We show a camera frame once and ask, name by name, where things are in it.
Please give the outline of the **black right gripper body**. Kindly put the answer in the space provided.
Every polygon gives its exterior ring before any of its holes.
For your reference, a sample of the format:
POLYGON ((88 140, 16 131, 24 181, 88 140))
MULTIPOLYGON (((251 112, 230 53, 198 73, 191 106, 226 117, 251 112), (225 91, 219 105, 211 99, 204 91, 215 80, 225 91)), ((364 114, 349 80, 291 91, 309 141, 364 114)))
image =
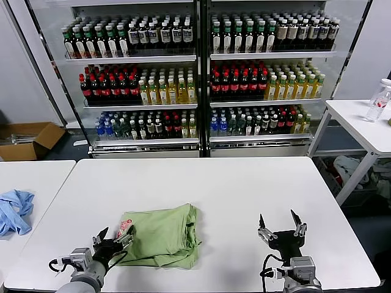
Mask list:
POLYGON ((280 253, 284 266, 290 265, 290 259, 301 257, 300 248, 305 244, 305 237, 295 236, 293 230, 278 231, 274 233, 277 239, 270 240, 270 248, 280 253))

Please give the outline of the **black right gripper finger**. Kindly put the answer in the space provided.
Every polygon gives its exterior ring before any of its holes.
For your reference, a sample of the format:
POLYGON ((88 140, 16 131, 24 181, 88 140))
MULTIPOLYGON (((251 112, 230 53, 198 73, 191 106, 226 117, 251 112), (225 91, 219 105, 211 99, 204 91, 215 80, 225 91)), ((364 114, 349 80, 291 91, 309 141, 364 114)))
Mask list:
POLYGON ((305 237, 307 231, 307 224, 301 221, 300 216, 297 215, 292 209, 290 210, 296 229, 293 233, 294 237, 305 237))
POLYGON ((267 229, 265 222, 263 220, 262 214, 260 214, 260 219, 258 222, 258 236, 265 242, 268 243, 269 241, 273 241, 277 239, 277 235, 274 234, 272 231, 267 229))

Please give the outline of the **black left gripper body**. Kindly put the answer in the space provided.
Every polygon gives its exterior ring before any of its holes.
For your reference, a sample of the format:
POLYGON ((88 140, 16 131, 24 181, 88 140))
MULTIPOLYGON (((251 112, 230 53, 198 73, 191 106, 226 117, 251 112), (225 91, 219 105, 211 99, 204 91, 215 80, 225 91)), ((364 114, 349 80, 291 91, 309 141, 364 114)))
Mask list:
POLYGON ((93 243, 93 261, 100 262, 105 269, 109 268, 110 260, 123 250, 123 244, 113 239, 103 239, 101 242, 93 243))

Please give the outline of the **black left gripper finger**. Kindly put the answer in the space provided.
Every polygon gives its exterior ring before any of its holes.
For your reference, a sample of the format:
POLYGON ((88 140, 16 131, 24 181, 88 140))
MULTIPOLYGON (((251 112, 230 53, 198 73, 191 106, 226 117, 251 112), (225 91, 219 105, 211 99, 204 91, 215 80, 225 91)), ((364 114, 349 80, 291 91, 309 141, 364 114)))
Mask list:
POLYGON ((101 230, 97 236, 93 237, 93 243, 94 244, 100 244, 105 239, 106 234, 108 232, 109 227, 106 227, 105 229, 101 230))
POLYGON ((130 244, 133 241, 133 231, 133 224, 121 225, 115 242, 120 244, 130 244))

